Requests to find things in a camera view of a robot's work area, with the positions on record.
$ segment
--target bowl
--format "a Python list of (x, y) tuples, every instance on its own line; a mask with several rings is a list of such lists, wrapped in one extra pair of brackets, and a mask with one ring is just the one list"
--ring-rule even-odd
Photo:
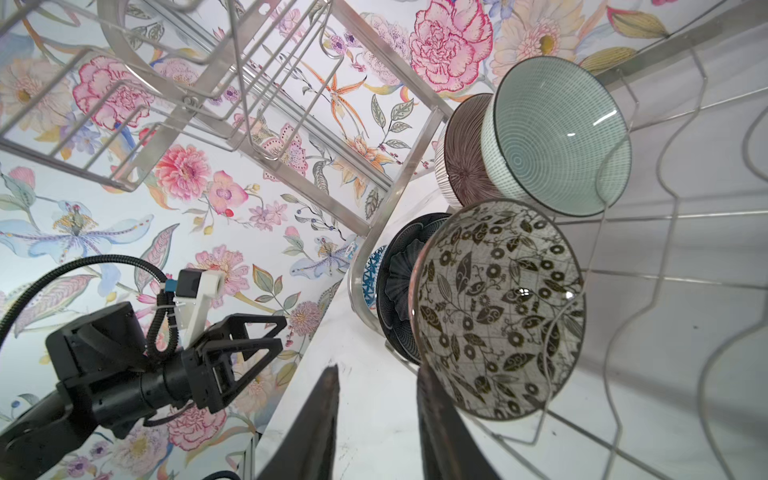
[(435, 178), (437, 178), (440, 193), (445, 198), (445, 201), (448, 202), (448, 205), (454, 208), (462, 208), (462, 203), (458, 201), (458, 198), (453, 193), (451, 181), (449, 180), (448, 172), (445, 169), (445, 131), (447, 129), (447, 126), (442, 129), (440, 138), (437, 140), (437, 147), (435, 147)]
[(466, 207), (422, 248), (411, 275), (420, 357), (466, 412), (530, 415), (579, 357), (583, 283), (573, 250), (540, 211), (508, 199)]
[(467, 98), (445, 128), (443, 164), (451, 192), (462, 206), (503, 197), (485, 171), (480, 148), (483, 117), (492, 97), (477, 94)]
[(408, 288), (419, 252), (449, 214), (422, 215), (405, 225), (387, 246), (376, 278), (376, 313), (384, 336), (410, 362), (420, 363), (411, 331)]
[(505, 197), (589, 217), (627, 186), (626, 133), (616, 102), (592, 74), (562, 58), (534, 57), (516, 64), (498, 86), (483, 119), (482, 156)]

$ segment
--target bowl rim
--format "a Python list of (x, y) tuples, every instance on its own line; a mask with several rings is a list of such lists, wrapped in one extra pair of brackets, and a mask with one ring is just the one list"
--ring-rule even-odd
[(528, 190), (528, 188), (526, 188), (525, 185), (518, 179), (518, 176), (515, 175), (515, 172), (512, 171), (512, 168), (509, 166), (509, 162), (507, 161), (507, 157), (504, 155), (504, 151), (502, 150), (502, 144), (501, 144), (501, 142), (498, 139), (498, 129), (496, 127), (497, 126), (497, 122), (496, 122), (496, 104), (498, 103), (498, 92), (502, 89), (502, 86), (504, 85), (504, 82), (508, 79), (508, 77), (510, 76), (512, 71), (516, 67), (518, 67), (519, 65), (522, 65), (526, 61), (530, 61), (530, 60), (536, 60), (536, 61), (554, 61), (554, 60), (556, 60), (556, 61), (561, 61), (561, 62), (569, 64), (569, 65), (571, 65), (573, 67), (576, 67), (575, 71), (581, 71), (581, 72), (584, 72), (585, 74), (587, 74), (594, 81), (594, 83), (599, 88), (603, 89), (605, 91), (605, 93), (607, 93), (608, 97), (611, 99), (611, 102), (613, 103), (614, 108), (618, 112), (619, 117), (621, 118), (621, 121), (624, 123), (624, 130), (625, 130), (624, 135), (627, 136), (626, 135), (626, 131), (628, 131), (629, 128), (627, 127), (627, 120), (624, 118), (624, 114), (621, 112), (621, 109), (616, 104), (616, 100), (614, 99), (613, 95), (611, 95), (611, 93), (605, 88), (605, 86), (603, 86), (603, 84), (600, 83), (600, 81), (597, 79), (597, 77), (595, 77), (592, 73), (590, 73), (589, 70), (586, 70), (586, 69), (580, 67), (579, 65), (576, 65), (574, 62), (572, 62), (570, 60), (566, 60), (566, 59), (560, 58), (560, 57), (553, 57), (551, 55), (539, 55), (538, 57), (526, 58), (525, 60), (520, 61), (520, 62), (516, 63), (515, 65), (513, 65), (512, 68), (510, 68), (507, 71), (507, 73), (504, 74), (504, 77), (502, 77), (502, 81), (500, 81), (498, 83), (498, 87), (496, 88), (496, 92), (493, 94), (493, 103), (492, 103), (492, 105), (489, 105), (488, 108), (493, 108), (493, 111), (492, 111), (493, 137), (496, 140), (496, 150), (501, 154), (502, 158), (504, 158), (504, 164), (507, 167), (507, 170), (509, 171), (509, 173), (512, 175), (512, 178), (515, 179), (515, 183), (517, 183), (517, 185), (519, 185), (520, 188), (522, 188), (525, 191), (525, 193), (528, 194), (528, 196), (530, 198), (536, 200), (537, 202), (539, 202), (544, 207), (547, 207), (549, 210), (552, 210), (553, 212), (555, 212), (557, 214), (565, 215), (566, 217), (592, 217), (594, 215), (598, 215), (598, 214), (602, 213), (603, 211), (613, 207), (616, 204), (616, 202), (619, 201), (621, 196), (624, 195), (624, 191), (627, 189), (627, 185), (629, 184), (629, 179), (630, 179), (630, 177), (632, 175), (632, 157), (633, 157), (633, 155), (632, 155), (632, 139), (629, 136), (627, 136), (627, 142), (629, 143), (629, 171), (627, 172), (627, 179), (624, 181), (624, 186), (621, 188), (621, 191), (616, 196), (616, 200), (614, 200), (612, 203), (608, 204), (607, 206), (601, 208), (600, 210), (598, 210), (598, 211), (596, 211), (596, 212), (594, 212), (592, 214), (573, 214), (573, 213), (570, 214), (570, 213), (567, 213), (567, 212), (560, 211), (560, 210), (558, 210), (556, 208), (553, 208), (552, 206), (547, 205), (546, 203), (544, 203), (541, 200), (539, 200), (539, 198), (537, 196), (535, 196), (534, 194), (532, 194)]
[[(515, 200), (514, 198), (492, 198), (488, 200), (481, 200), (479, 202), (475, 202), (472, 205), (468, 205), (467, 207), (462, 208), (460, 211), (456, 212), (455, 214), (451, 215), (449, 219), (447, 219), (443, 225), (440, 226), (439, 229), (427, 240), (427, 242), (424, 244), (424, 247), (422, 248), (422, 251), (419, 252), (419, 257), (416, 259), (416, 264), (413, 267), (413, 272), (411, 273), (411, 281), (413, 279), (421, 278), (421, 275), (423, 273), (423, 270), (426, 265), (426, 254), (429, 252), (429, 250), (433, 247), (433, 243), (436, 242), (436, 238), (439, 237), (440, 234), (443, 233), (444, 229), (450, 228), (450, 225), (452, 221), (456, 221), (458, 218), (458, 215), (463, 213), (465, 210), (471, 210), (479, 205), (490, 203), (490, 202), (509, 202), (513, 204), (517, 204), (519, 206), (523, 206), (525, 208), (528, 208), (530, 210), (533, 210), (538, 215), (540, 215), (542, 218), (546, 219), (547, 222), (549, 222), (560, 234), (560, 237), (562, 238), (563, 242), (565, 243), (565, 246), (568, 248), (568, 252), (571, 254), (571, 258), (574, 261), (574, 265), (576, 266), (576, 270), (579, 272), (579, 277), (584, 280), (584, 274), (581, 272), (581, 265), (579, 265), (578, 258), (576, 257), (576, 253), (574, 252), (573, 247), (571, 246), (571, 242), (568, 241), (568, 238), (565, 236), (562, 230), (560, 230), (560, 227), (547, 215), (545, 215), (541, 210), (539, 210), (536, 206), (527, 204), (525, 202), (522, 202), (520, 200)], [(584, 350), (584, 340), (586, 339), (586, 333), (587, 333), (587, 293), (584, 290), (586, 286), (584, 285), (584, 282), (582, 281), (581, 285), (581, 291), (584, 292), (584, 294), (581, 296), (581, 299), (584, 301), (584, 323), (581, 326), (582, 335), (581, 335), (581, 343), (579, 343), (576, 358), (573, 362), (573, 365), (571, 366), (571, 370), (568, 372), (568, 374), (565, 376), (565, 379), (563, 380), (563, 383), (561, 384), (560, 389), (553, 391), (549, 403), (551, 405), (552, 400), (554, 400), (555, 396), (557, 396), (558, 393), (562, 391), (562, 389), (565, 387), (565, 384), (568, 383), (568, 380), (571, 379), (571, 376), (573, 375), (573, 372), (576, 370), (576, 365), (578, 364), (579, 359), (581, 358), (581, 352)], [(419, 308), (419, 295), (417, 293), (418, 288), (413, 288), (409, 291), (409, 308), (411, 308), (412, 315), (410, 316), (411, 321), (411, 331), (413, 331), (413, 338), (416, 342), (416, 348), (419, 350), (419, 356), (422, 357), (422, 365), (429, 364), (429, 361), (427, 360), (427, 355), (424, 353), (427, 351), (427, 349), (424, 347), (421, 341), (421, 335), (418, 323), (415, 321), (416, 317), (416, 311)], [(451, 398), (451, 403), (456, 407), (457, 409), (463, 410), (464, 412), (467, 412), (469, 415), (473, 415), (479, 419), (484, 420), (491, 420), (493, 422), (514, 422), (515, 420), (523, 419), (525, 417), (528, 417), (530, 415), (533, 415), (534, 413), (543, 411), (544, 408), (536, 408), (531, 410), (530, 412), (526, 413), (525, 415), (520, 415), (518, 417), (514, 417), (513, 419), (497, 419), (495, 417), (491, 416), (484, 416), (479, 415), (477, 412), (473, 412), (471, 410), (467, 410), (462, 408), (461, 406), (457, 405), (453, 398)]]

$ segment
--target orange lily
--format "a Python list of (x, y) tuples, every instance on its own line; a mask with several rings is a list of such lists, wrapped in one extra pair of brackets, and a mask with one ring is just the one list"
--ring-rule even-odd
[[(307, 67), (312, 72), (312, 74), (315, 75), (315, 78), (317, 78), (320, 83), (325, 83), (325, 78), (319, 76), (317, 72), (312, 69), (312, 67), (304, 62), (301, 62), (301, 64)], [(360, 122), (360, 125), (362, 125), (363, 131), (365, 131), (366, 135), (368, 135), (368, 130), (366, 129), (365, 124), (362, 122), (362, 118), (360, 118), (360, 116), (357, 114), (355, 108), (349, 104), (347, 100), (344, 100), (344, 97), (342, 97), (342, 95), (348, 94), (349, 92), (360, 88), (362, 84), (366, 82), (366, 78), (362, 79), (356, 84), (339, 87), (339, 84), (336, 81), (336, 74), (333, 74), (333, 80), (331, 80), (330, 85), (326, 85), (326, 90), (331, 94), (331, 114), (333, 114), (333, 119), (336, 120), (336, 123), (341, 127), (341, 131), (344, 134), (344, 137), (346, 137), (346, 131), (344, 130), (344, 126), (341, 125), (341, 121), (339, 121), (339, 116), (342, 118), (344, 117), (344, 107), (346, 107), (347, 110), (351, 111), (352, 114), (355, 115), (355, 118), (357, 118), (357, 120)]]

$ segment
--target black and white floral bowl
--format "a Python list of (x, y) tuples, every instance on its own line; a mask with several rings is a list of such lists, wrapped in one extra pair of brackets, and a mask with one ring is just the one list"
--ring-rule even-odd
[(536, 412), (581, 351), (583, 284), (571, 246), (535, 208), (503, 199), (466, 207), (432, 236), (411, 277), (422, 361), (466, 412), (490, 420)]

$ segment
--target pink carnation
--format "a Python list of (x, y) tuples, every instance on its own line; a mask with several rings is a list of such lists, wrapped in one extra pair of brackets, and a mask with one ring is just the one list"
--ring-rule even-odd
[(217, 214), (223, 214), (227, 208), (239, 207), (245, 200), (248, 200), (248, 194), (232, 181), (232, 177), (223, 170), (214, 174), (214, 185), (210, 188), (208, 201)]
[[(154, 96), (141, 88), (131, 85), (141, 85), (135, 76), (121, 62), (104, 56), (99, 56), (80, 67), (80, 84), (74, 88), (72, 95), (78, 108), (88, 113), (109, 89), (119, 81), (124, 83), (113, 91), (91, 119), (102, 127), (115, 129), (115, 123), (124, 123), (136, 107), (149, 105)], [(144, 108), (128, 122), (129, 127), (138, 127), (138, 119), (149, 116), (149, 109)]]
[(223, 410), (211, 413), (208, 409), (199, 410), (192, 407), (177, 419), (168, 422), (170, 442), (189, 452), (212, 439), (226, 420), (227, 414)]
[(173, 145), (154, 169), (157, 184), (172, 197), (184, 201), (202, 197), (210, 167), (205, 152), (192, 145)]
[[(248, 280), (243, 278), (243, 275), (248, 274), (248, 267), (245, 265), (238, 265), (243, 262), (243, 254), (238, 251), (227, 250), (226, 245), (219, 245), (214, 247), (211, 253), (200, 252), (194, 256), (197, 264), (188, 263), (187, 268), (200, 268), (203, 270), (221, 270), (226, 275), (224, 276), (224, 293), (227, 295), (235, 295), (241, 290), (248, 290)], [(218, 308), (224, 305), (223, 297), (215, 298), (211, 302), (213, 308)]]
[(478, 77), (491, 54), (493, 27), (480, 0), (432, 0), (416, 13), (411, 66), (435, 91), (459, 91)]

